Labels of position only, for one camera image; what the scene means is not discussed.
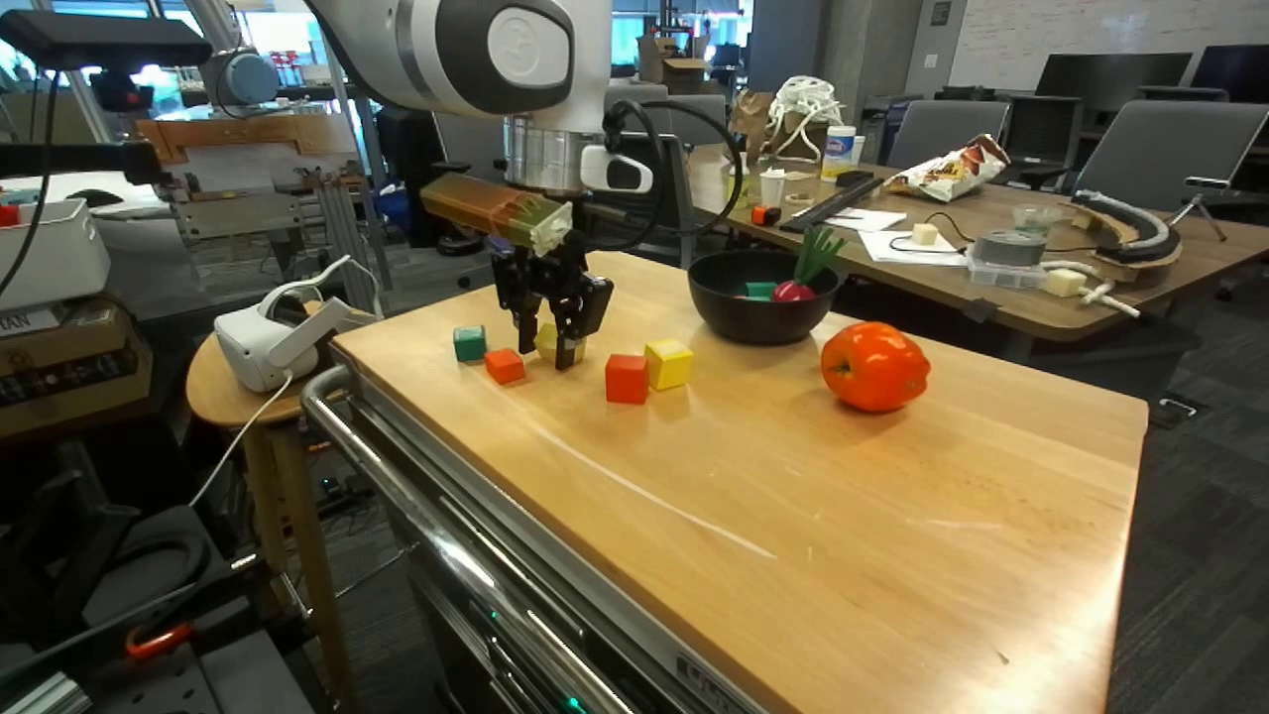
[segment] wooden table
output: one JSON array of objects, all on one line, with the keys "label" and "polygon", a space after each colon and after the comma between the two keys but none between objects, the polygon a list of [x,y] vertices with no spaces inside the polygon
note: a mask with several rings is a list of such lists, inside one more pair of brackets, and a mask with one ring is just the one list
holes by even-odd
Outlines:
[{"label": "wooden table", "polygon": [[[722,170],[714,170],[718,157],[702,150],[696,153],[696,163],[700,167],[692,167],[692,177],[696,177],[700,207],[714,207],[722,191],[702,182],[722,182]],[[779,224],[754,224],[750,203],[754,203],[750,193],[737,203],[731,223],[735,231],[775,245],[799,245],[799,232],[787,232]],[[881,193],[877,203],[866,203],[866,207],[900,210],[910,219],[948,212],[967,238],[978,238],[978,232],[1008,231],[1019,207],[1072,207],[1072,203],[1063,193],[1045,193],[1045,191],[985,187],[974,193],[956,198],[952,207],[904,198],[904,193]],[[1140,286],[1117,286],[1115,296],[1140,308],[1152,308],[1269,253],[1269,224],[1220,223],[1224,240],[1218,238],[1211,219],[1185,219],[1177,231],[1181,231],[1181,256],[1169,271],[1142,276]],[[1055,231],[1047,256],[1099,264],[1091,240],[1072,224]],[[873,263],[855,238],[845,240],[840,264],[853,272],[877,276],[883,286],[910,290],[937,304],[996,312],[990,316],[996,325],[1027,342],[1072,345],[1072,342],[1091,342],[1125,321],[1125,312],[1112,304],[1080,304],[1072,296],[1063,300],[1041,290],[978,286],[967,276],[967,271],[956,271],[956,264]]]},{"label": "wooden table", "polygon": [[[517,345],[492,290],[336,338],[340,360],[700,643],[770,710],[1101,710],[1148,403],[926,342],[931,390],[853,416],[815,342],[718,342],[685,272],[594,253],[608,325],[499,390],[451,329]],[[685,342],[696,376],[608,403],[608,351]]]},{"label": "wooden table", "polygon": [[[216,338],[208,338],[188,371],[189,412],[216,429],[239,432],[266,395],[239,390],[236,367]],[[286,573],[286,551],[294,539],[302,581],[315,605],[315,633],[323,637],[325,694],[336,704],[354,704],[354,673],[340,609],[333,600],[328,557],[323,542],[319,505],[307,468],[307,444],[294,432],[302,416],[296,383],[280,392],[243,436],[247,493],[262,557],[274,573]]]}]

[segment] table leg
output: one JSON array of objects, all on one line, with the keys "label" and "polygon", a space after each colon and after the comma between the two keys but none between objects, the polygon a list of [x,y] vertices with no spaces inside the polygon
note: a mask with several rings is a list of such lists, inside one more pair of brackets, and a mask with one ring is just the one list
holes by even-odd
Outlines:
[{"label": "table leg", "polygon": [[280,477],[286,520],[291,520],[294,547],[296,547],[302,571],[307,571],[315,625],[323,637],[325,691],[336,704],[349,704],[354,702],[349,647],[344,647],[344,625],[340,625],[340,609],[333,600],[333,580],[328,580],[328,563],[325,563],[325,539],[323,539],[323,523],[319,523],[319,506],[315,506],[315,489],[307,477],[307,450],[302,450],[302,438],[294,438],[286,432],[269,432],[269,444],[274,444],[274,461],[279,461],[279,477]]},{"label": "table leg", "polygon": [[286,571],[286,520],[280,520],[280,477],[274,461],[274,444],[262,432],[247,432],[247,493],[253,511],[253,535],[262,539],[262,557],[269,571]]}]

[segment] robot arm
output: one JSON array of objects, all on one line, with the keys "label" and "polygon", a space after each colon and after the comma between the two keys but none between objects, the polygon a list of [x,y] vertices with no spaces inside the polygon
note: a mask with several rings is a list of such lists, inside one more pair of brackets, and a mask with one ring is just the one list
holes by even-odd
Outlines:
[{"label": "robot arm", "polygon": [[[652,191],[652,170],[602,144],[612,0],[308,0],[308,6],[344,72],[382,101],[513,120],[508,182],[554,198]],[[628,167],[628,187],[608,182],[616,163]],[[462,224],[496,224],[496,193],[505,191],[439,177],[423,203]],[[587,276],[570,210],[566,231],[554,223],[553,212],[520,240],[505,232],[513,245],[496,256],[496,294],[517,312],[520,351],[534,347],[540,300],[553,304],[554,367],[566,367],[578,342],[598,329],[612,281]]]},{"label": "robot arm", "polygon": [[513,120],[508,177],[602,182],[612,0],[308,0],[344,72],[410,111]]}]

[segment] tomato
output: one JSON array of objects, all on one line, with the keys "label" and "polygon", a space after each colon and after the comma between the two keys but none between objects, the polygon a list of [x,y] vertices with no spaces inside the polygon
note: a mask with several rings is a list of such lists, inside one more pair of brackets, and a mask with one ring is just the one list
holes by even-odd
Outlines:
[{"label": "tomato", "polygon": [[779,304],[800,304],[800,300],[818,300],[820,294],[815,290],[815,286],[804,286],[804,281],[781,281],[775,294],[770,294],[770,300],[779,300]]},{"label": "tomato", "polygon": [[853,321],[826,342],[820,376],[855,412],[896,412],[926,392],[927,355],[883,321]]}]

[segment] bottle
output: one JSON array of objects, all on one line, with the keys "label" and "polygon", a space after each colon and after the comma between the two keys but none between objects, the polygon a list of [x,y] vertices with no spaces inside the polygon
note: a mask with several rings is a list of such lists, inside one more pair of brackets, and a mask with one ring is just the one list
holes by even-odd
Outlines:
[{"label": "bottle", "polygon": [[828,124],[826,129],[826,163],[820,163],[820,182],[838,182],[838,175],[855,167],[855,128],[850,124]]}]

